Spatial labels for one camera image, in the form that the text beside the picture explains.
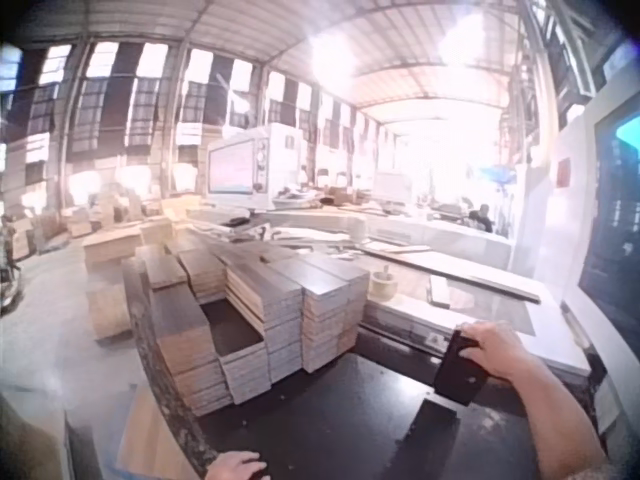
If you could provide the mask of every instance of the factory ceiling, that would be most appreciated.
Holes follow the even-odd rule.
[[[518,0],[48,0],[29,40],[187,38],[334,94],[400,135],[422,120],[498,129]]]

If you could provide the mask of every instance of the person's left hand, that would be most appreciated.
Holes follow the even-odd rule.
[[[209,465],[205,480],[249,480],[251,476],[267,466],[258,462],[260,454],[256,452],[222,453]]]

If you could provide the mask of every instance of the worker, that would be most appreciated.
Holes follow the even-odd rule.
[[[16,234],[16,229],[11,225],[10,218],[4,214],[0,217],[0,243],[4,247],[4,256],[6,257],[6,263],[11,274],[13,276],[13,270],[20,271],[20,267],[16,265],[13,260],[13,237]]]
[[[516,333],[504,324],[463,325],[464,336],[478,342],[460,356],[513,385],[524,404],[545,480],[607,479],[613,472],[598,437],[578,402]],[[253,452],[223,453],[211,464],[206,480],[249,480],[266,468]]]
[[[489,219],[489,205],[486,203],[480,205],[480,210],[471,210],[469,212],[469,219],[480,223],[484,227],[485,232],[493,233],[493,224]]]

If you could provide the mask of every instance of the hand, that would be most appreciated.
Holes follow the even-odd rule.
[[[465,337],[480,344],[477,348],[465,348],[460,356],[473,360],[495,377],[513,382],[521,372],[542,365],[527,352],[513,329],[503,323],[466,323],[460,329]]]
[[[205,480],[249,480],[267,466],[264,462],[258,462],[258,458],[260,454],[255,452],[221,453],[209,465]],[[270,477],[262,477],[262,480],[270,480]]]

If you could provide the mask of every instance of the monitor screen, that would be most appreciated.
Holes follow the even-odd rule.
[[[253,140],[209,152],[209,193],[253,192]]]
[[[579,285],[640,358],[640,94],[595,136],[597,207]]]

